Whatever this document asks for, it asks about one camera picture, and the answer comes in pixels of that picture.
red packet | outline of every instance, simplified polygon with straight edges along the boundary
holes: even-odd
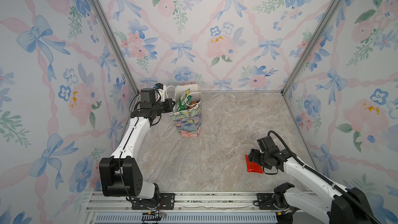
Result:
[[[248,172],[257,172],[260,174],[264,174],[263,168],[260,165],[253,162],[249,162],[249,155],[245,155],[245,157],[246,157],[246,164],[248,166]]]

green snack package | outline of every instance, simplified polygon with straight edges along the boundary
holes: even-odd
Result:
[[[177,102],[176,112],[188,109],[189,102],[192,99],[191,95],[187,97],[190,91],[191,89],[188,89],[181,95],[180,99]]]

